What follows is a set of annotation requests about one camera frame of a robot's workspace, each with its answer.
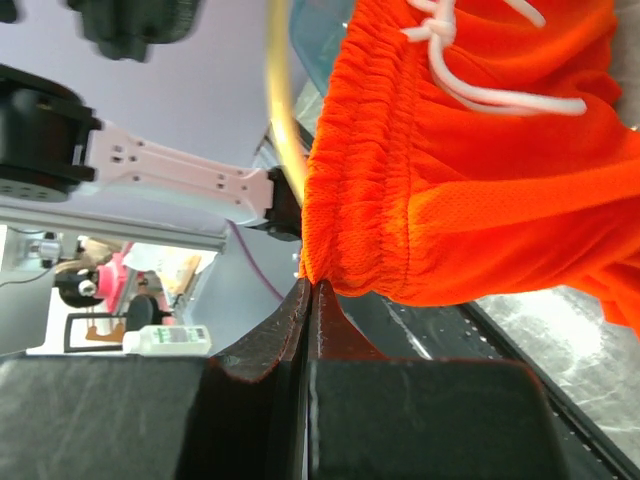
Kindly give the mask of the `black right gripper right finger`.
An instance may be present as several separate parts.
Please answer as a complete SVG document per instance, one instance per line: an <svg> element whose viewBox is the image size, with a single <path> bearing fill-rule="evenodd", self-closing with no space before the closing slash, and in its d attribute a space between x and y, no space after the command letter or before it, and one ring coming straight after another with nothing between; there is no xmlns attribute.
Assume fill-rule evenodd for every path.
<svg viewBox="0 0 640 480"><path fill-rule="evenodd" d="M316 285L308 334L311 479L364 479L370 474L377 398L366 389L386 360L347 319L331 284Z"/></svg>

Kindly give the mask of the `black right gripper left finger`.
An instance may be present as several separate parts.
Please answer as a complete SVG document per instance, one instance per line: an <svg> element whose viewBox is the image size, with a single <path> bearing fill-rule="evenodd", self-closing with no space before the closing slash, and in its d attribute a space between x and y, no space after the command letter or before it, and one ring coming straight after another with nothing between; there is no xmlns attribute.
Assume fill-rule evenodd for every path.
<svg viewBox="0 0 640 480"><path fill-rule="evenodd" d="M270 316L217 356L214 459L224 479L302 476L310 307L311 286L299 280Z"/></svg>

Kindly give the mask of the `orange shorts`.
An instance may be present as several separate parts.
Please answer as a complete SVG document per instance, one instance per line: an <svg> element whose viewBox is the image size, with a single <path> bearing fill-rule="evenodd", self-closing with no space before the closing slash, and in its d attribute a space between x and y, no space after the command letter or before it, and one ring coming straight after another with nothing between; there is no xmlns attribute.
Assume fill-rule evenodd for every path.
<svg viewBox="0 0 640 480"><path fill-rule="evenodd" d="M610 1L359 1L307 162L300 274L409 306L567 285L639 326L639 135Z"/></svg>

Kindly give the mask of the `beige wooden hanger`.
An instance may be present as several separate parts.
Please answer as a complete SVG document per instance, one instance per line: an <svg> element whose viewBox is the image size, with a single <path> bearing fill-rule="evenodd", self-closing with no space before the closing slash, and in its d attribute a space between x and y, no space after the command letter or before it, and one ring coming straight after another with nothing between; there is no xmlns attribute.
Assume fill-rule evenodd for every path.
<svg viewBox="0 0 640 480"><path fill-rule="evenodd" d="M304 202L306 160L291 102L288 15L290 2L268 1L266 11L266 92L275 147L299 205Z"/></svg>

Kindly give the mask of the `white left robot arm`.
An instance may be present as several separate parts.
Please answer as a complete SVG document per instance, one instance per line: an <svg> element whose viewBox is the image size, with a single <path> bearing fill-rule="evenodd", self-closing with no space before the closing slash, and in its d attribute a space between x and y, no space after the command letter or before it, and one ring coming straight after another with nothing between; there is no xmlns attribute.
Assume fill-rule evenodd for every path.
<svg viewBox="0 0 640 480"><path fill-rule="evenodd" d="M107 193L200 209L282 241L302 236L281 168L240 168L158 145L97 118L65 86L2 66L2 196L63 203Z"/></svg>

